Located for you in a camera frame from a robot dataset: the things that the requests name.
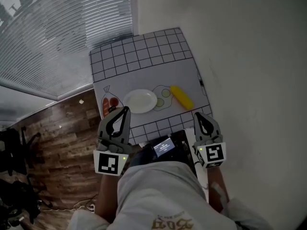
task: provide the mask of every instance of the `black grid lines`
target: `black grid lines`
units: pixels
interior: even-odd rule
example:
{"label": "black grid lines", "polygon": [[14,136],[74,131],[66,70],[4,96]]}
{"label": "black grid lines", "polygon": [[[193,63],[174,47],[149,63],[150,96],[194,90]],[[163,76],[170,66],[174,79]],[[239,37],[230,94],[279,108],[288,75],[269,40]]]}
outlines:
{"label": "black grid lines", "polygon": [[168,134],[175,133],[185,128],[193,127],[193,116],[196,112],[212,116],[210,106],[206,105],[152,123],[132,127],[130,129],[129,143],[135,145],[162,136],[167,136]]}
{"label": "black grid lines", "polygon": [[192,54],[179,28],[126,38],[90,52],[94,82],[187,58]]}

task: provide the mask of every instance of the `small screen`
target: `small screen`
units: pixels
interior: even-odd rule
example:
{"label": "small screen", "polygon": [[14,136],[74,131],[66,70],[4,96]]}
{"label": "small screen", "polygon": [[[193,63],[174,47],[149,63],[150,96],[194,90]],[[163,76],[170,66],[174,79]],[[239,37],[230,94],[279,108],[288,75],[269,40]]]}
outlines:
{"label": "small screen", "polygon": [[166,139],[165,141],[161,142],[160,144],[153,147],[155,153],[158,157],[165,154],[167,151],[170,151],[175,147],[174,143],[172,142],[171,138]]}

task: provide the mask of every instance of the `person's arm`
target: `person's arm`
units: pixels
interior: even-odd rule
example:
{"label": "person's arm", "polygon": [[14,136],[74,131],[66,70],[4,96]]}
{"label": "person's arm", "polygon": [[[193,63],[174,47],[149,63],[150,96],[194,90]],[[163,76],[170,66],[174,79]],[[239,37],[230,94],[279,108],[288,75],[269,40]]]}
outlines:
{"label": "person's arm", "polygon": [[117,185],[120,177],[104,174],[95,203],[95,214],[112,223],[117,210]]}
{"label": "person's arm", "polygon": [[214,185],[217,184],[219,188],[224,192],[226,203],[229,202],[227,189],[223,180],[222,172],[219,167],[207,169],[208,174],[208,188],[209,188],[209,205],[217,212],[223,210],[221,203],[221,195],[214,189]]}

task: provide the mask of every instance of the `printed bread illustration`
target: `printed bread illustration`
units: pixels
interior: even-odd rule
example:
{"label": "printed bread illustration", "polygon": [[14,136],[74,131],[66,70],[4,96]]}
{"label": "printed bread illustration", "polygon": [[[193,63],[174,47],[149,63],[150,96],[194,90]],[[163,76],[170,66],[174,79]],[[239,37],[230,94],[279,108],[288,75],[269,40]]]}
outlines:
{"label": "printed bread illustration", "polygon": [[102,117],[105,118],[109,114],[109,108],[112,106],[123,107],[123,104],[115,95],[109,92],[110,85],[104,87],[105,95],[101,101],[101,113]]}

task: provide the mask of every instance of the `white wall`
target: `white wall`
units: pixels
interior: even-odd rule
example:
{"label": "white wall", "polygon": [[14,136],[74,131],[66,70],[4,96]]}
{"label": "white wall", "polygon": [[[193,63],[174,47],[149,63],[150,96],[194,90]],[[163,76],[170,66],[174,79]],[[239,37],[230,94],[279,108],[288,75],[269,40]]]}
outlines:
{"label": "white wall", "polygon": [[139,34],[179,26],[189,0],[138,0]]}
{"label": "white wall", "polygon": [[52,102],[52,100],[0,86],[0,126],[7,127]]}
{"label": "white wall", "polygon": [[227,142],[227,187],[276,229],[307,215],[307,0],[191,0],[180,23]]}

